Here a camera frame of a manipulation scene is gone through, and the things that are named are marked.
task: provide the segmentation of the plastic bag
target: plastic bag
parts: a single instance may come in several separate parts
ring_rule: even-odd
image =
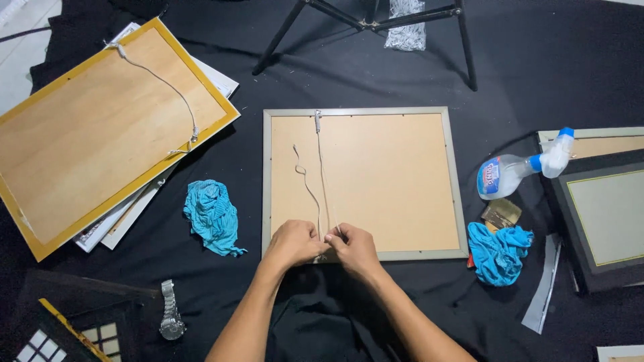
[[[389,19],[425,11],[425,2],[420,0],[390,0]],[[425,50],[425,23],[389,29],[385,48],[412,52]]]

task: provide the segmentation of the tripod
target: tripod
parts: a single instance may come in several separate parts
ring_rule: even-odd
[[[298,17],[300,11],[302,11],[304,6],[309,5],[312,8],[329,15],[335,20],[341,21],[349,26],[354,27],[359,32],[365,29],[370,29],[373,32],[379,32],[381,30],[388,30],[391,28],[397,28],[399,26],[426,23],[428,21],[446,19],[448,17],[455,16],[459,20],[460,39],[463,43],[465,63],[468,67],[468,86],[473,91],[476,91],[478,89],[477,76],[476,72],[474,71],[474,62],[472,59],[472,50],[469,45],[468,29],[465,26],[463,0],[454,0],[453,5],[443,6],[416,14],[395,17],[393,19],[387,19],[381,22],[374,20],[379,0],[370,0],[370,2],[373,3],[373,7],[370,7],[368,9],[364,20],[360,21],[355,17],[352,17],[351,15],[343,12],[342,10],[332,6],[324,0],[297,0],[295,6],[293,6],[293,9],[290,11],[289,16],[287,16],[286,20],[284,20],[284,23],[279,28],[277,34],[275,34],[275,36],[273,37],[273,40],[271,40],[268,48],[266,48],[264,53],[261,55],[260,60],[257,62],[257,65],[255,65],[255,68],[253,68],[252,74],[257,75],[268,66],[270,56],[275,51],[275,48],[277,48],[279,42],[282,40],[282,38],[284,38],[284,35],[289,30],[291,25],[293,25],[293,22]]]

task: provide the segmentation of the forearm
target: forearm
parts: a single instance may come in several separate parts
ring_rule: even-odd
[[[411,357],[423,362],[474,361],[458,343],[429,320],[382,269],[367,284],[381,300]]]
[[[284,271],[260,263],[251,286],[214,342],[206,362],[264,360],[270,314],[283,276]]]

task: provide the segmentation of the left hand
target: left hand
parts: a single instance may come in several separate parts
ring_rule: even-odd
[[[273,234],[263,262],[286,272],[329,250],[331,246],[320,241],[316,226],[310,221],[288,220]]]

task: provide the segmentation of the hand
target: hand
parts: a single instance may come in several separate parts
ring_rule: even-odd
[[[365,283],[370,283],[378,274],[384,272],[375,252],[374,237],[346,223],[340,224],[339,228],[342,235],[347,237],[347,243],[340,239],[337,228],[329,230],[324,237],[325,241],[336,250],[337,257],[347,272]]]
[[[263,261],[286,272],[329,250],[310,221],[288,220],[273,234]]]

